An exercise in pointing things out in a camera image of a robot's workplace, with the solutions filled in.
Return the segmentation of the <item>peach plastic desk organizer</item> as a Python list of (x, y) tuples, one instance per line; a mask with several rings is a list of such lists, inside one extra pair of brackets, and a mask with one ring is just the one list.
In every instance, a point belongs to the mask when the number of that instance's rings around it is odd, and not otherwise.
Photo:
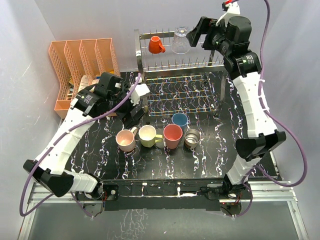
[(88, 77), (88, 85), (104, 72), (120, 75), (112, 38), (53, 41), (48, 53), (60, 83), (54, 110), (61, 119), (66, 117), (83, 75)]

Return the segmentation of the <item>green white medicine box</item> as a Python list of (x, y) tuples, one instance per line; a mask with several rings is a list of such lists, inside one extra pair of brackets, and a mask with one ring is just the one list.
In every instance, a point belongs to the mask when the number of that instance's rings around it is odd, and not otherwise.
[(100, 81), (100, 79), (99, 79), (99, 78), (94, 79), (94, 80), (92, 80), (91, 84), (92, 84), (92, 85), (98, 84), (98, 83), (99, 83), (99, 81)]

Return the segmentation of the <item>dusty pink tumbler cup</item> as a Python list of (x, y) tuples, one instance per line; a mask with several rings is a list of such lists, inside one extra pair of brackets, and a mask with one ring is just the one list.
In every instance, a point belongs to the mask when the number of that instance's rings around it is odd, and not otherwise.
[(183, 136), (183, 130), (176, 124), (169, 124), (163, 130), (165, 145), (169, 149), (175, 149)]

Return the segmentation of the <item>light pink mug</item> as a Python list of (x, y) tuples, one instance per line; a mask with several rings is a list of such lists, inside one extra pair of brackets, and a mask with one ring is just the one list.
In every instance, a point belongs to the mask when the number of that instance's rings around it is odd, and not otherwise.
[(135, 148), (137, 132), (138, 128), (133, 127), (132, 129), (123, 129), (117, 133), (115, 139), (120, 150), (126, 153), (131, 152)]

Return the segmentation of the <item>yellow-green mug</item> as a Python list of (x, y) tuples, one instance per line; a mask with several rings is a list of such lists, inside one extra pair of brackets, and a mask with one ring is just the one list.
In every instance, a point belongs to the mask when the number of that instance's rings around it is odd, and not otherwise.
[(151, 148), (157, 143), (163, 141), (164, 137), (157, 134), (156, 129), (151, 125), (144, 125), (138, 131), (141, 144), (146, 148)]

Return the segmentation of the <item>orange mug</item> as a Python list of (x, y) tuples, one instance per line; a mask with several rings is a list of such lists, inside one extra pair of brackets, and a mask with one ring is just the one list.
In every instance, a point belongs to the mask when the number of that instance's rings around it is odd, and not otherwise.
[(164, 53), (166, 51), (159, 36), (152, 36), (149, 41), (148, 50), (152, 54)]

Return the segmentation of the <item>clear glass cup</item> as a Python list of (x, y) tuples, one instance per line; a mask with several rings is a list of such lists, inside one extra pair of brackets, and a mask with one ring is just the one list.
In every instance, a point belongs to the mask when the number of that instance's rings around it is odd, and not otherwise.
[(174, 31), (171, 50), (179, 55), (183, 55), (189, 52), (190, 44), (187, 39), (189, 28), (186, 26), (177, 27)]

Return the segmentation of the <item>cream steel tumbler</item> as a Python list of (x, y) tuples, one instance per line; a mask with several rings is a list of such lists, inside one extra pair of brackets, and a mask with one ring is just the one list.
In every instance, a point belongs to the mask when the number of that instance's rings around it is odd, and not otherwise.
[(201, 140), (201, 133), (196, 129), (188, 129), (184, 135), (184, 145), (188, 149), (194, 149)]

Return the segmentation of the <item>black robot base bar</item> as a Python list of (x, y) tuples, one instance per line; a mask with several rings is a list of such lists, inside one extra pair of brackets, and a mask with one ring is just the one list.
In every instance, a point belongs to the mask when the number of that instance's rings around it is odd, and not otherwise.
[(100, 201), (105, 211), (130, 209), (219, 211), (220, 203), (249, 200), (249, 183), (231, 185), (224, 178), (102, 180), (81, 201)]

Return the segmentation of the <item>light blue plastic cup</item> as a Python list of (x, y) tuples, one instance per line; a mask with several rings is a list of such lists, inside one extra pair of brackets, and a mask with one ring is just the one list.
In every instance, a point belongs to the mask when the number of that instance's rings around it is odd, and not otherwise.
[(175, 113), (172, 118), (172, 123), (178, 125), (183, 131), (186, 129), (188, 124), (188, 117), (184, 113)]

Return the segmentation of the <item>metal dish rack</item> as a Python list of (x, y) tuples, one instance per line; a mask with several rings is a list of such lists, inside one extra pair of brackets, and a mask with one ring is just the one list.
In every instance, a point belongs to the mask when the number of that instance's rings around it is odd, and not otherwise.
[[(143, 100), (151, 117), (183, 112), (218, 115), (225, 98), (227, 72), (217, 51), (202, 49), (204, 37), (186, 54), (172, 51), (174, 31), (140, 33), (134, 30), (137, 69), (150, 89)], [(149, 52), (151, 37), (158, 36), (164, 53)]]

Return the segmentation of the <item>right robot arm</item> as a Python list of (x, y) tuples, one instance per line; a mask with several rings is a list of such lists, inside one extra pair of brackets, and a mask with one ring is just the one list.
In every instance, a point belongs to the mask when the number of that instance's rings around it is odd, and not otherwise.
[(232, 16), (228, 23), (202, 16), (196, 27), (186, 35), (191, 47), (195, 47), (201, 35), (205, 35), (202, 48), (217, 51), (223, 56), (223, 65), (239, 93), (247, 122), (247, 138), (237, 139), (236, 159), (225, 174), (219, 187), (204, 187), (206, 194), (220, 194), (233, 199), (245, 189), (248, 174), (265, 154), (286, 140), (286, 134), (278, 131), (274, 121), (265, 114), (261, 87), (261, 63), (258, 55), (249, 50), (252, 26), (248, 18)]

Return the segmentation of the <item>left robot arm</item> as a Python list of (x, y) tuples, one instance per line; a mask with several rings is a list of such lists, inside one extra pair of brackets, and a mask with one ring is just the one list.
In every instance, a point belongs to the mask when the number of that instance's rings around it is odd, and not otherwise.
[(103, 195), (99, 178), (89, 173), (66, 170), (72, 152), (88, 129), (98, 120), (115, 113), (124, 127), (137, 125), (145, 111), (140, 100), (150, 93), (138, 75), (129, 85), (121, 77), (104, 72), (98, 82), (78, 91), (57, 132), (34, 160), (27, 160), (23, 169), (27, 182), (35, 180), (56, 197), (68, 192), (84, 192), (97, 200)]

